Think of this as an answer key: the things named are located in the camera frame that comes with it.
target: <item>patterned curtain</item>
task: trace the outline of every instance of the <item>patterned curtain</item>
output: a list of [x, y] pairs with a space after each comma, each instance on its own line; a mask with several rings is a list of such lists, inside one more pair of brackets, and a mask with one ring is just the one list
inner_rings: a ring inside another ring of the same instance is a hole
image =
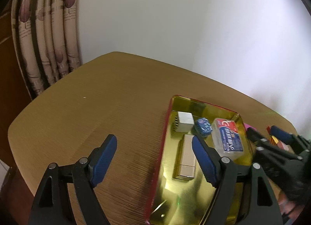
[[81, 65], [76, 18], [77, 0], [12, 0], [15, 52], [32, 98]]

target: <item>black mechanical part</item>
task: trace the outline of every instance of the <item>black mechanical part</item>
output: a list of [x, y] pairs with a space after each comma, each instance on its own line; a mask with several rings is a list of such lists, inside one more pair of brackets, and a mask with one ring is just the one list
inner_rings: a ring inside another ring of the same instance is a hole
[[246, 134], [257, 146], [253, 162], [261, 164], [266, 175], [281, 188], [288, 200], [306, 204], [311, 197], [311, 156], [308, 141], [292, 134], [290, 146], [294, 147], [294, 151], [300, 152], [292, 154], [270, 144], [265, 138], [260, 139], [262, 135], [252, 128], [248, 128]]
[[[197, 145], [195, 138], [198, 138], [201, 149], [207, 155], [212, 154], [212, 156], [215, 156], [214, 152], [211, 153], [211, 150], [214, 149], [208, 147], [205, 141], [199, 137], [193, 138], [192, 146]], [[197, 147], [193, 150], [200, 166], [203, 165], [204, 161], [202, 159], [204, 159], [204, 156], [200, 151], [198, 152]], [[208, 210], [204, 220], [204, 225], [223, 225], [226, 223], [234, 195], [234, 186], [237, 182], [243, 182], [244, 187], [236, 225], [283, 224], [279, 205], [271, 185], [264, 170], [258, 163], [253, 163], [251, 166], [237, 165], [231, 159], [221, 158], [219, 155], [218, 160], [214, 157], [212, 161], [219, 164], [221, 178], [210, 210]]]
[[116, 137], [108, 135], [88, 158], [60, 167], [49, 164], [37, 189], [28, 224], [76, 225], [67, 188], [68, 183], [73, 183], [86, 225], [110, 225], [93, 189], [103, 180], [116, 148]]

